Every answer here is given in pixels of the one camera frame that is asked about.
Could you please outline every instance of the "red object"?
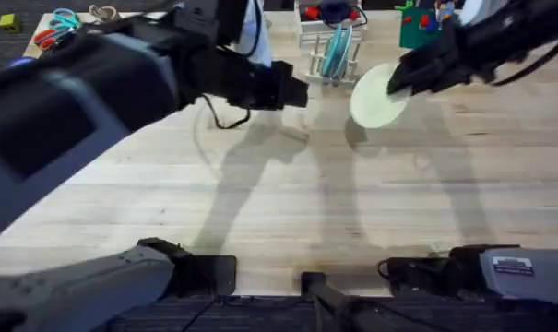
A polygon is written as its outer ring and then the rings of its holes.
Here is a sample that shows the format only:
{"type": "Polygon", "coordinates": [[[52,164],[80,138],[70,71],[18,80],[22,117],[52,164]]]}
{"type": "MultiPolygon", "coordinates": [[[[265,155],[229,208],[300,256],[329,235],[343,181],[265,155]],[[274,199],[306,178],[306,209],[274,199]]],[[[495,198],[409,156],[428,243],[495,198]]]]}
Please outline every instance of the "red object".
{"type": "Polygon", "coordinates": [[[420,20],[420,26],[423,28],[428,27],[429,21],[430,18],[428,17],[428,15],[422,15],[422,19],[420,20]]]}
{"type": "Polygon", "coordinates": [[[351,10],[349,18],[352,20],[356,20],[357,18],[359,18],[359,12],[357,12],[356,10],[351,10]]]}
{"type": "Polygon", "coordinates": [[[305,16],[310,19],[319,18],[319,8],[318,7],[307,7],[305,9],[305,16]]]}

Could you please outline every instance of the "green toy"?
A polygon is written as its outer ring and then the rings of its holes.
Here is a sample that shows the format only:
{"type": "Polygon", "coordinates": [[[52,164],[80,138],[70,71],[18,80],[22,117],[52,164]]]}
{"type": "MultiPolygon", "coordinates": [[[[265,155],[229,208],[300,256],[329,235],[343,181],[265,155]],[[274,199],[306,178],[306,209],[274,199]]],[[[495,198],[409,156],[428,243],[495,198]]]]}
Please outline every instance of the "green toy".
{"type": "Polygon", "coordinates": [[[405,6],[396,6],[396,10],[406,10],[408,8],[414,8],[414,1],[413,0],[406,0],[405,6]]]}
{"type": "Polygon", "coordinates": [[[441,31],[438,28],[427,30],[420,27],[421,18],[424,15],[428,16],[430,20],[436,20],[436,13],[433,9],[408,8],[403,11],[399,47],[417,49],[440,36],[441,31]]]}

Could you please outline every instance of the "yellow object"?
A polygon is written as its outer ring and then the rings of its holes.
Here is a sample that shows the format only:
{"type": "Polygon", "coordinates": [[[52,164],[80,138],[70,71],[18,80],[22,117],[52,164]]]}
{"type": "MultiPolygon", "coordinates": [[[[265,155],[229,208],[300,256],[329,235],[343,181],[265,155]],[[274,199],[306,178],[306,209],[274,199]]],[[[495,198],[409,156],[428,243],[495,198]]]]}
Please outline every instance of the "yellow object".
{"type": "Polygon", "coordinates": [[[20,22],[15,14],[6,14],[0,17],[0,28],[8,33],[19,33],[20,22]]]}

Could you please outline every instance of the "white plate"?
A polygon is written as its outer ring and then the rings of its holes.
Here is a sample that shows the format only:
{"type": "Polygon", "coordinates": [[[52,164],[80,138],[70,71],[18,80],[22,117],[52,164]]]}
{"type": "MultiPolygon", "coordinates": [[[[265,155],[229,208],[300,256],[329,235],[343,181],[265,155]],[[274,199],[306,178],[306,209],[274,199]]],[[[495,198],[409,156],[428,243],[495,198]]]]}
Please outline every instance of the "white plate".
{"type": "Polygon", "coordinates": [[[369,70],[354,87],[350,97],[350,115],[365,128],[391,124],[404,111],[411,88],[387,95],[387,84],[396,70],[393,64],[382,64],[369,70]]]}

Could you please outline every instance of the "blue plate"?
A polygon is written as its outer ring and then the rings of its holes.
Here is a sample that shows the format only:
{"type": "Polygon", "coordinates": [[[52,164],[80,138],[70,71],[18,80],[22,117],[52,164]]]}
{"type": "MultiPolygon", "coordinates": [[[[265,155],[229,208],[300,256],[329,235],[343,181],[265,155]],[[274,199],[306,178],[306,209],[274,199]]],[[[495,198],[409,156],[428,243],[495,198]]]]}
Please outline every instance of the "blue plate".
{"type": "Polygon", "coordinates": [[[350,41],[352,41],[352,26],[350,26],[346,32],[344,37],[342,38],[342,42],[339,45],[339,52],[338,57],[338,67],[334,70],[332,78],[341,78],[344,75],[344,71],[346,70],[346,64],[349,55],[349,48],[350,48],[350,41]]]}
{"type": "Polygon", "coordinates": [[[330,69],[334,66],[334,54],[338,49],[340,44],[340,38],[342,36],[342,24],[338,24],[336,31],[334,32],[334,37],[332,37],[332,42],[327,49],[326,59],[324,60],[324,66],[322,67],[322,76],[331,77],[330,69]]]}

